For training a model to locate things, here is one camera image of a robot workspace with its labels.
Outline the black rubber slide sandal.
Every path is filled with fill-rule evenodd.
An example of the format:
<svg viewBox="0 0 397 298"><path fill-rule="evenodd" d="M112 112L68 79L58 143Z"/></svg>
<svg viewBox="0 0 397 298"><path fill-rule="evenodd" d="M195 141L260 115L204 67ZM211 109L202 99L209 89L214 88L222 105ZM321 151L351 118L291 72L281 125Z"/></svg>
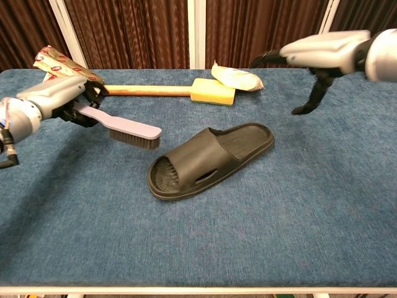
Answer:
<svg viewBox="0 0 397 298"><path fill-rule="evenodd" d="M246 123L226 130L207 127L152 163L146 179L149 190L164 201L196 196L274 145L274 134L262 124Z"/></svg>

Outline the red printed wrapper package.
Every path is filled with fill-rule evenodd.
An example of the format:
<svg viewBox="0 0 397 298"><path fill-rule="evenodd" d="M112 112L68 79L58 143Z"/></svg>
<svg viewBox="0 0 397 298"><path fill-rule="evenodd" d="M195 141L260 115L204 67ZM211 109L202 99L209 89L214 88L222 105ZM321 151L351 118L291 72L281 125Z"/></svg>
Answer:
<svg viewBox="0 0 397 298"><path fill-rule="evenodd" d="M104 79L91 70L81 66L63 53L51 46L43 47L35 57L34 67L59 75L60 78L67 76L83 76L89 81L104 84Z"/></svg>

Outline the yellow sponge block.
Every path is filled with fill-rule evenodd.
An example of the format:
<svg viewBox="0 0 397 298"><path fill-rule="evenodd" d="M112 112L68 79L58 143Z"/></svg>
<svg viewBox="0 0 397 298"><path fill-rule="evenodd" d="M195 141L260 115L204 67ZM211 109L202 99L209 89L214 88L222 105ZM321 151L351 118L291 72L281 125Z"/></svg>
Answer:
<svg viewBox="0 0 397 298"><path fill-rule="evenodd" d="M235 89L225 86L215 79L196 78L190 89L193 102L232 106Z"/></svg>

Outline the white plastic packet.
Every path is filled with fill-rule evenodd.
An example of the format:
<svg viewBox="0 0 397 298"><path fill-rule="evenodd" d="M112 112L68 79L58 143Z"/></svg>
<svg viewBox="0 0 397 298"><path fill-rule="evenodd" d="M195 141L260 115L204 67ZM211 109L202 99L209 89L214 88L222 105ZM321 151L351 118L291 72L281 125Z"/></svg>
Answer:
<svg viewBox="0 0 397 298"><path fill-rule="evenodd" d="M248 92L264 89L264 84L258 75L236 68L220 66L216 61L213 62L211 74L220 83L233 89Z"/></svg>

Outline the brown pleated curtain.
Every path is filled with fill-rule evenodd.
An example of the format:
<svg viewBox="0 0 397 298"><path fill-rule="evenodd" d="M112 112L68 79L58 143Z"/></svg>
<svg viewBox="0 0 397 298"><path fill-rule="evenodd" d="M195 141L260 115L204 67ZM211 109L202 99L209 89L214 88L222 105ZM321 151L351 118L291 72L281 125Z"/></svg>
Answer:
<svg viewBox="0 0 397 298"><path fill-rule="evenodd" d="M205 66L244 68L317 34L329 0L201 0ZM91 69L188 68L187 0L64 0ZM339 0L331 30L397 28L397 0ZM31 68L50 45L70 55L50 0L0 0L0 72Z"/></svg>

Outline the lavender scrub brush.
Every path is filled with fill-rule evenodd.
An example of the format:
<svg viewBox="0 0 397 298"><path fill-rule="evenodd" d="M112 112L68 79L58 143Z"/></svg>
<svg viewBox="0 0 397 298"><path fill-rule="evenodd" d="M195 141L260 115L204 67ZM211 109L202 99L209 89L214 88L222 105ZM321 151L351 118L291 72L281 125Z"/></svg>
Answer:
<svg viewBox="0 0 397 298"><path fill-rule="evenodd" d="M93 107L75 103L76 112L94 119L109 130L109 137L144 149L159 147L161 128L136 122L130 119L112 116Z"/></svg>

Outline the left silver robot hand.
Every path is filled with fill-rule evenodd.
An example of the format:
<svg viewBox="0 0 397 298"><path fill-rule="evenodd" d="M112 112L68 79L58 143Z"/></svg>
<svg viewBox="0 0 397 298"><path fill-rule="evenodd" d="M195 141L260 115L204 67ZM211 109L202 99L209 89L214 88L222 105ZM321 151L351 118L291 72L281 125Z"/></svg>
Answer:
<svg viewBox="0 0 397 298"><path fill-rule="evenodd" d="M74 109L78 97L83 95L89 106L98 109L101 100L109 95L104 85L83 76L55 78L17 93L17 98L35 105L42 120L61 118L82 127L93 127L98 121Z"/></svg>

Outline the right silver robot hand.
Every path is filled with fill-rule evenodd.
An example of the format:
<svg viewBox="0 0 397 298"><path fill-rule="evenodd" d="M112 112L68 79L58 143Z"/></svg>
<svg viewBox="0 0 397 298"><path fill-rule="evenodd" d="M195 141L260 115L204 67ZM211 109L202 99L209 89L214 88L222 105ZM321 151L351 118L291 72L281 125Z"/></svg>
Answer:
<svg viewBox="0 0 397 298"><path fill-rule="evenodd" d="M316 34L289 43L279 50L266 51L255 57L249 67L259 68L270 63L309 69L316 77L309 100L292 110L293 115L304 115L321 104L336 78L364 70L370 44L368 30Z"/></svg>

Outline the white partition post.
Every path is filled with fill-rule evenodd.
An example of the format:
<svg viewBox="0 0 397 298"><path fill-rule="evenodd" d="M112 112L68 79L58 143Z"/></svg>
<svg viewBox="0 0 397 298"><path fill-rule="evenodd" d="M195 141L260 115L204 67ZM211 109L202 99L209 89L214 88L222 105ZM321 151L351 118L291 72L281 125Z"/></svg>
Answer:
<svg viewBox="0 0 397 298"><path fill-rule="evenodd" d="M319 32L302 40L305 52L305 68L340 68L340 58L335 58L331 50L329 32L336 15L340 0L328 0L326 12L319 28Z"/></svg>
<svg viewBox="0 0 397 298"><path fill-rule="evenodd" d="M81 45L76 35L72 20L69 16L64 0L48 0L55 15L58 26L66 42L71 58L76 63L87 68Z"/></svg>
<svg viewBox="0 0 397 298"><path fill-rule="evenodd" d="M189 65L204 70L206 59L207 0L187 0Z"/></svg>

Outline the blue fabric table cover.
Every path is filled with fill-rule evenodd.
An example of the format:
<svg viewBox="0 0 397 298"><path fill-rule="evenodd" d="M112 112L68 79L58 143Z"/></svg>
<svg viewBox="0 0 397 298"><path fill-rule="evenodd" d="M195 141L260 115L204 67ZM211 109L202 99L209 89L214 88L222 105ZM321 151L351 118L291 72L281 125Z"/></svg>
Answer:
<svg viewBox="0 0 397 298"><path fill-rule="evenodd" d="M143 150L53 119L0 170L0 286L397 287L397 83L259 69L231 107L108 97L104 111L161 127ZM274 149L190 199L150 193L151 163L204 129L257 122Z"/></svg>

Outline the white table frame edge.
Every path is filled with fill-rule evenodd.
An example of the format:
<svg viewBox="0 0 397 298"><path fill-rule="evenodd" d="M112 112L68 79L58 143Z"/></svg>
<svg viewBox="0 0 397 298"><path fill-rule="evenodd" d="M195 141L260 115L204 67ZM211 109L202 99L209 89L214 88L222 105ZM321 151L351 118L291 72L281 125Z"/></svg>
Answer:
<svg viewBox="0 0 397 298"><path fill-rule="evenodd" d="M397 287L152 287L152 286L0 286L0 294L397 294Z"/></svg>

